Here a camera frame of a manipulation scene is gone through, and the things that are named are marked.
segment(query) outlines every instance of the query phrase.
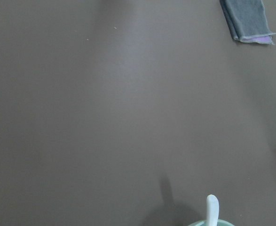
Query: cloth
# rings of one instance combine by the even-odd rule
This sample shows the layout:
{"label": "cloth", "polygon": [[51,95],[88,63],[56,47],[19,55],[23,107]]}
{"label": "cloth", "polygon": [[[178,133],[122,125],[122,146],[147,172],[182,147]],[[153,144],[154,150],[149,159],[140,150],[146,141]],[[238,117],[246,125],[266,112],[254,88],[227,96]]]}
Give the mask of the cloth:
{"label": "cloth", "polygon": [[274,44],[262,0],[220,0],[231,36],[241,42]]}

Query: light green cup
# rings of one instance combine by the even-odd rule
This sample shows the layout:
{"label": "light green cup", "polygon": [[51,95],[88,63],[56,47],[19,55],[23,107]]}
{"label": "light green cup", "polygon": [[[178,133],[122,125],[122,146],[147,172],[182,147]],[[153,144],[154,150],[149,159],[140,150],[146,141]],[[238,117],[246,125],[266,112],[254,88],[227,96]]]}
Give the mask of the light green cup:
{"label": "light green cup", "polygon": [[[206,225],[206,221],[201,220],[201,221],[195,222],[189,226],[205,226],[205,225]],[[217,226],[234,226],[234,225],[225,220],[218,220]]]}

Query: white handle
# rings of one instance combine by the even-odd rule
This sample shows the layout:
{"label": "white handle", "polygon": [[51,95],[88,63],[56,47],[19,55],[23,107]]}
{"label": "white handle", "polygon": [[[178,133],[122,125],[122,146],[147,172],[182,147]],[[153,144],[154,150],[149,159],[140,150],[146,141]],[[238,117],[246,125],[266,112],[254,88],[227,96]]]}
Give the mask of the white handle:
{"label": "white handle", "polygon": [[215,195],[207,197],[207,224],[206,226],[217,226],[219,215],[219,203]]}

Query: washcloth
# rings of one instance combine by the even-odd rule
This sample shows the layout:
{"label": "washcloth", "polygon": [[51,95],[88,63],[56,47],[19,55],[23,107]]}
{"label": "washcloth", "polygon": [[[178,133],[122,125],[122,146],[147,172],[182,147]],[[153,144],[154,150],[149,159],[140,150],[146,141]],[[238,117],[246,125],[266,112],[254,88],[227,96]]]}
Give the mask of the washcloth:
{"label": "washcloth", "polygon": [[241,42],[274,44],[262,0],[220,0],[232,38]]}

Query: gray table surface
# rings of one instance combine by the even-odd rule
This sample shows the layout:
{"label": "gray table surface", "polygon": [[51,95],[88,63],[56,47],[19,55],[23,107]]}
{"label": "gray table surface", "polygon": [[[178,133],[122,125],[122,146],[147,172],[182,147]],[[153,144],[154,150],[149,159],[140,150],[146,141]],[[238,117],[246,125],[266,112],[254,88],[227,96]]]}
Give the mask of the gray table surface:
{"label": "gray table surface", "polygon": [[0,226],[186,226],[208,194],[276,225],[276,45],[217,0],[0,0]]}

